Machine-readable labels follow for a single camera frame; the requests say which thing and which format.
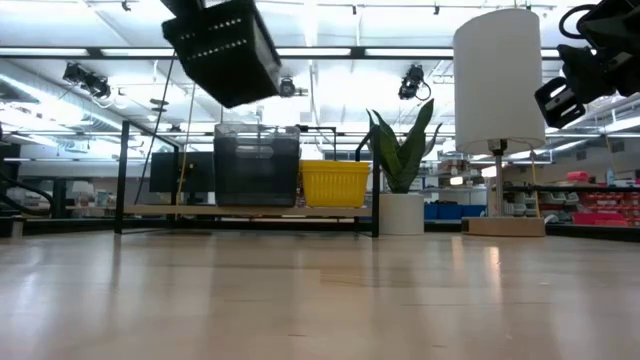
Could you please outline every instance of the potted plant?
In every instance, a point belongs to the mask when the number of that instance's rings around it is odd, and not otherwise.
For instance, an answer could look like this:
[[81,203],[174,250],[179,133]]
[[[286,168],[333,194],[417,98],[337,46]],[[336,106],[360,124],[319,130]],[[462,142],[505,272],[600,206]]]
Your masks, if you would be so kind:
[[420,171],[422,158],[435,145],[440,126],[427,143],[425,130],[433,115],[433,99],[424,104],[415,124],[404,142],[398,141],[393,129],[375,110],[367,110],[374,124],[373,113],[380,125],[380,165],[391,190],[380,194],[380,233],[386,235],[419,235],[424,233],[424,197],[409,193],[413,180]]

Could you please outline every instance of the lamp shade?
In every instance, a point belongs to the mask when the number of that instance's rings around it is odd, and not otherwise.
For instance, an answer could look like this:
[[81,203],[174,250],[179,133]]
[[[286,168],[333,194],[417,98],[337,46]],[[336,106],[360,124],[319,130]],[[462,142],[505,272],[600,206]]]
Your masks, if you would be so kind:
[[533,94],[542,85],[540,21],[524,9],[476,17],[456,31],[456,149],[491,154],[489,140],[507,140],[505,154],[545,144]]

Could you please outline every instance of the blue bin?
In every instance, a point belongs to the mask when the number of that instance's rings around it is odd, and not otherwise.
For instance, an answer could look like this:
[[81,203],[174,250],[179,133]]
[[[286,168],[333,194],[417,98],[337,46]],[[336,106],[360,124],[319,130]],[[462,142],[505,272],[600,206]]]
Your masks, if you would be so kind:
[[425,220],[438,219],[438,205],[424,204],[424,219]]
[[460,219],[462,219],[462,206],[460,206],[460,205],[438,205],[438,219],[440,219],[440,220],[460,220]]
[[462,205],[462,217],[480,217],[486,205]]

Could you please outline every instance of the white plant pot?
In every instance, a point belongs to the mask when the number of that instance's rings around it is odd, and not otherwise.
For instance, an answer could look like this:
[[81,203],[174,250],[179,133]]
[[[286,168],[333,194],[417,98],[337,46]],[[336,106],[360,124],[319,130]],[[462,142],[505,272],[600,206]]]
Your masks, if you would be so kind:
[[420,194],[380,194],[380,233],[424,234],[424,197]]

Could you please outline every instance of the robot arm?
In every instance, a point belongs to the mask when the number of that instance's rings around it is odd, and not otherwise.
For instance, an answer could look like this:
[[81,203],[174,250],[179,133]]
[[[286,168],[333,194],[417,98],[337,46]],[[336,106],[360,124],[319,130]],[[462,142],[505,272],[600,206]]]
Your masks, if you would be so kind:
[[[567,32],[564,23],[581,11],[588,12],[578,20],[578,34]],[[566,78],[552,79],[535,93],[547,125],[563,128],[601,96],[640,92],[640,0],[578,6],[562,17],[560,32],[586,40],[590,48],[557,47]]]

